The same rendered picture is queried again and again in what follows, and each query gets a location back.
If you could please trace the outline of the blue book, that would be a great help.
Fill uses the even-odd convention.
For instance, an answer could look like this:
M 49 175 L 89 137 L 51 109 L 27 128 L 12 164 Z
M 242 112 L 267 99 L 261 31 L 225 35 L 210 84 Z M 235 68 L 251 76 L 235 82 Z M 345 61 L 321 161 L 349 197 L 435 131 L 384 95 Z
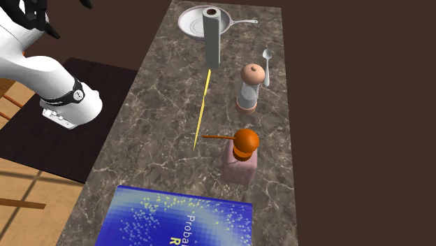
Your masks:
M 95 246 L 253 246 L 252 204 L 120 185 Z

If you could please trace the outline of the white frying pan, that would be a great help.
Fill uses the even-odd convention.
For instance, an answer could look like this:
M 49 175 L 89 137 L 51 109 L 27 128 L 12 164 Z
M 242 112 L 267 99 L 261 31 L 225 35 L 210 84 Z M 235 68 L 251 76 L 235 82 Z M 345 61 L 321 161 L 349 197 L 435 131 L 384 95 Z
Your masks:
M 185 10 L 178 18 L 177 25 L 180 30 L 188 37 L 197 40 L 204 40 L 203 33 L 203 11 L 210 6 L 194 6 Z M 223 8 L 217 7 L 221 12 L 221 34 L 237 23 L 257 24 L 257 20 L 232 20 L 230 14 Z

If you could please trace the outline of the wooden and clear pepper mill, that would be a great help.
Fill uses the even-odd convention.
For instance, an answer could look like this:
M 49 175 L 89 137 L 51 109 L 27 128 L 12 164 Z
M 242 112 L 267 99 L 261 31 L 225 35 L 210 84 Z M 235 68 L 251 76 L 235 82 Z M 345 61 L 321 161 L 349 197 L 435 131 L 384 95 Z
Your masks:
M 251 115 L 257 106 L 260 84 L 265 79 L 265 71 L 258 64 L 248 64 L 240 72 L 242 87 L 235 108 L 242 115 Z

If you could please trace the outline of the thin yellow stick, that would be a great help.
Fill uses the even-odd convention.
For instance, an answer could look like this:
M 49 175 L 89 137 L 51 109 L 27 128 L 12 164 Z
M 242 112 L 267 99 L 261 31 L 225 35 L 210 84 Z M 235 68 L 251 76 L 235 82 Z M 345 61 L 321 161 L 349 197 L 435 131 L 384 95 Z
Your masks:
M 210 76 L 211 76 L 211 69 L 208 69 L 208 74 L 205 80 L 205 87 L 204 87 L 204 91 L 203 91 L 203 97 L 202 97 L 202 102 L 201 102 L 201 109 L 200 109 L 200 113 L 198 116 L 198 122 L 197 122 L 197 127 L 196 127 L 196 133 L 195 133 L 195 139 L 194 139 L 194 146 L 193 146 L 193 150 L 195 150 L 196 148 L 196 143 L 197 143 L 197 139 L 198 139 L 198 135 L 199 135 L 199 131 L 200 131 L 200 127 L 201 127 L 201 120 L 203 117 L 203 112 L 204 112 L 204 107 L 205 107 L 205 97 L 207 95 L 208 92 L 208 85 L 210 82 Z

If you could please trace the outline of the dark robot stand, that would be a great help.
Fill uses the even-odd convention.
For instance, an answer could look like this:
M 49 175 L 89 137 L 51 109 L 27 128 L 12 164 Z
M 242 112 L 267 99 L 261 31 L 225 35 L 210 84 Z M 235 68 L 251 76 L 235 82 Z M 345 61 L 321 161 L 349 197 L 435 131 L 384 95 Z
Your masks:
M 84 183 L 135 80 L 135 70 L 76 58 L 68 72 L 99 91 L 103 109 L 89 123 L 68 130 L 42 115 L 32 96 L 0 129 L 0 157 Z

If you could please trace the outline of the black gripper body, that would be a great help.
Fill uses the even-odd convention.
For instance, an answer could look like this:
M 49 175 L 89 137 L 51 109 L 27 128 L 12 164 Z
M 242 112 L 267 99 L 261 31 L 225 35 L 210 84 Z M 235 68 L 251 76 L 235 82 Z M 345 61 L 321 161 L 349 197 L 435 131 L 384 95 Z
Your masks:
M 20 8 L 20 0 L 0 0 L 0 7 L 9 15 L 21 15 L 24 12 Z

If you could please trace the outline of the silver spoon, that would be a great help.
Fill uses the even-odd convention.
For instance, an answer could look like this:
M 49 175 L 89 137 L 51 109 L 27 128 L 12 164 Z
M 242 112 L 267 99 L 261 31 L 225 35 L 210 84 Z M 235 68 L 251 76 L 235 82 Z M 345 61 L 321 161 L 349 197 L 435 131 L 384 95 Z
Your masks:
M 269 60 L 272 58 L 272 52 L 268 48 L 263 51 L 263 58 L 266 60 L 266 67 L 265 67 L 265 78 L 264 78 L 264 85 L 268 87 L 270 85 L 270 71 L 269 71 Z

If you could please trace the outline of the grey paper towel roll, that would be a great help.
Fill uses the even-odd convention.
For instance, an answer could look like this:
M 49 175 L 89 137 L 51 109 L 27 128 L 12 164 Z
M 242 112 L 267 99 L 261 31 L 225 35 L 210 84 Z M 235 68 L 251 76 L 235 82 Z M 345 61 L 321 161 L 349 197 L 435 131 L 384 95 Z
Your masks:
M 208 7 L 203 11 L 203 33 L 207 67 L 218 69 L 220 64 L 221 11 Z

